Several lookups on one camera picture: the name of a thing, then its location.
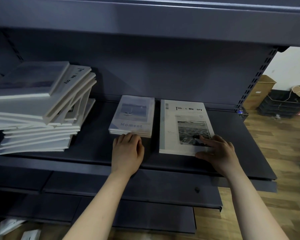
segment printed photo on book cover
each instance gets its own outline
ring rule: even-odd
[[[200,140],[200,135],[211,139],[211,135],[205,121],[195,121],[184,118],[185,116],[176,116],[179,142],[181,145],[208,147]]]
[[[125,98],[116,113],[116,119],[129,121],[148,121],[149,101],[139,98]]]

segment black plastic crate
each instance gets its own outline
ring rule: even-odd
[[[292,118],[300,112],[300,97],[283,90],[271,90],[257,108],[260,115]]]
[[[244,109],[244,107],[241,107],[239,110],[238,110],[238,115],[240,116],[240,118],[245,121],[245,119],[248,117],[248,112]]]

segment wooden floor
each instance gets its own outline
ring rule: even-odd
[[[300,117],[275,120],[249,111],[245,121],[278,179],[278,193],[260,192],[265,204],[290,240],[300,240]],[[195,208],[197,233],[193,236],[135,233],[113,230],[109,240],[239,240],[241,238],[236,214],[228,188],[219,188],[223,210]],[[19,240],[22,232],[40,226],[40,240],[59,240],[66,226],[27,223],[5,236]]]

